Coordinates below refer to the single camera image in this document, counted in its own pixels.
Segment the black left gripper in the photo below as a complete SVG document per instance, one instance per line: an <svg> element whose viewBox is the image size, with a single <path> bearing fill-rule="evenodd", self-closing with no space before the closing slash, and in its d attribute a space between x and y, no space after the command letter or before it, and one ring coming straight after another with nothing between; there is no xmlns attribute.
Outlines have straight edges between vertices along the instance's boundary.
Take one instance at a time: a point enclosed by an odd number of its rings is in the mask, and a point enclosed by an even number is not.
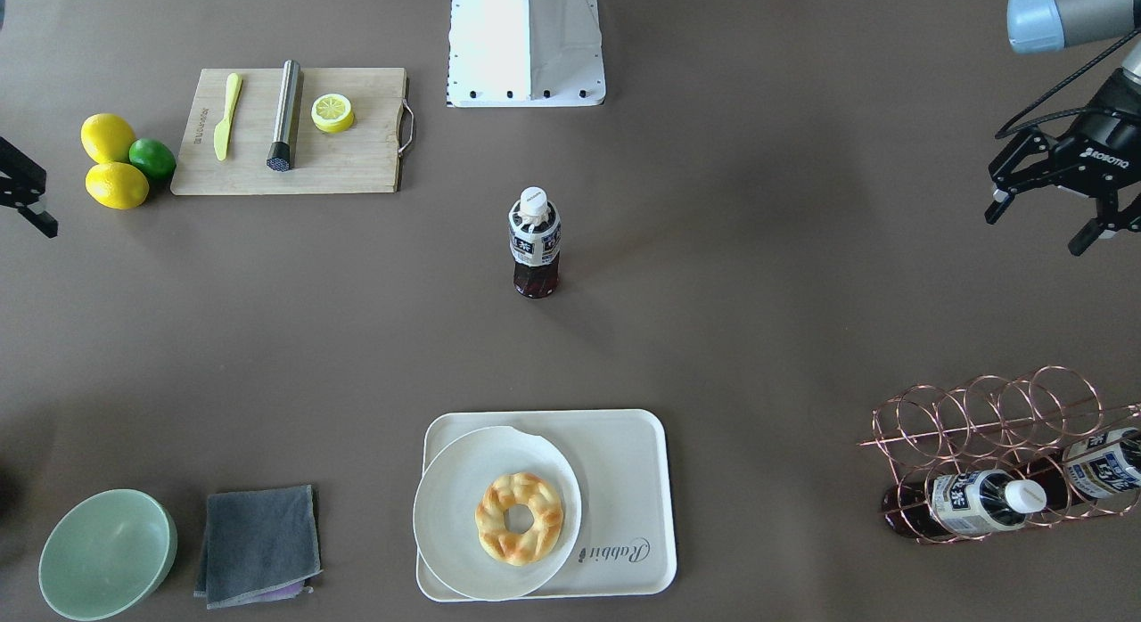
<svg viewBox="0 0 1141 622"><path fill-rule="evenodd" d="M1097 203L1097 215L1068 241L1073 256L1116 232L1136 232L1140 203L1120 207L1118 192L1140 179L1138 98L1136 74L1116 68L1089 106L1073 110L1076 118L1059 137L1039 124L1015 132L988 167L996 188L985 221L997 223L1023 192L1057 186Z"/></svg>

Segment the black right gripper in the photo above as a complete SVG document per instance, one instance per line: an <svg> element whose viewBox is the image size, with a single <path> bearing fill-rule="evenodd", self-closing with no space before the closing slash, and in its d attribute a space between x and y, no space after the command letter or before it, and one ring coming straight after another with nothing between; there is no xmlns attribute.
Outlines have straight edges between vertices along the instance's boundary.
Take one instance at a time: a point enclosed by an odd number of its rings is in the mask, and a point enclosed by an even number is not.
<svg viewBox="0 0 1141 622"><path fill-rule="evenodd" d="M44 168L37 164L25 152L13 146L5 137L1 146L1 205L21 208L21 215L46 237L54 239L60 232L60 224L46 211L40 197L44 195Z"/></svg>

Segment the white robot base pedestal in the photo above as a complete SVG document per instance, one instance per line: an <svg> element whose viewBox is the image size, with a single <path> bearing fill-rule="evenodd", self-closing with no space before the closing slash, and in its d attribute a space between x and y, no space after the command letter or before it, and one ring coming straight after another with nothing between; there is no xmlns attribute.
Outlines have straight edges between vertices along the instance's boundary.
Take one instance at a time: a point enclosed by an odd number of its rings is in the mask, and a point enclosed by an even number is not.
<svg viewBox="0 0 1141 622"><path fill-rule="evenodd" d="M448 40L451 107L586 107L606 98L598 0L451 0Z"/></svg>

